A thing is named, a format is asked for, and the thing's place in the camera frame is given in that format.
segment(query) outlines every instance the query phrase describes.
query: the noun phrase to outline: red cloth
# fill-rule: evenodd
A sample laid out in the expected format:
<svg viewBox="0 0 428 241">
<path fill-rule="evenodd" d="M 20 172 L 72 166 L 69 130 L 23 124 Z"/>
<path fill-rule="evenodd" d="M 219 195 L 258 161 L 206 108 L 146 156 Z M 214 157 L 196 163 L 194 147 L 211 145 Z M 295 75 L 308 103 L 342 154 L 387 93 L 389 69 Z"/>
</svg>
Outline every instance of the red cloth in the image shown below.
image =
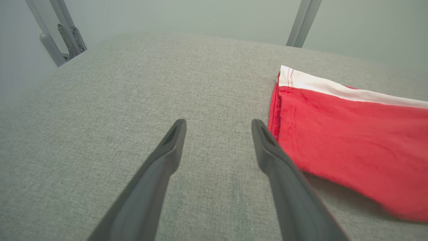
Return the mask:
<svg viewBox="0 0 428 241">
<path fill-rule="evenodd" d="M 301 170 L 351 188 L 396 217 L 428 222 L 428 102 L 282 66 L 269 130 Z"/>
</svg>

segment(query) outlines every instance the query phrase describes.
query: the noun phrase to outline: textured gray fabric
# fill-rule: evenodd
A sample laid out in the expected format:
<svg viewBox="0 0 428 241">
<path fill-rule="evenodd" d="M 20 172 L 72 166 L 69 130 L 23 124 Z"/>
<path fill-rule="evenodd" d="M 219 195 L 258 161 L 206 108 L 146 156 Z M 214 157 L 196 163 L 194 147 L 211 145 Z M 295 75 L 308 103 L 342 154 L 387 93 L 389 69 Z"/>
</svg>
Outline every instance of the textured gray fabric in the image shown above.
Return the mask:
<svg viewBox="0 0 428 241">
<path fill-rule="evenodd" d="M 116 37 L 1 113 L 0 239 L 85 239 L 178 118 L 187 119 L 187 137 L 157 239 L 280 239 L 250 121 L 267 123 L 281 64 L 428 100 L 426 75 L 344 56 L 205 36 Z M 354 240 L 428 237 L 425 224 L 392 218 L 358 193 L 308 178 Z"/>
</svg>

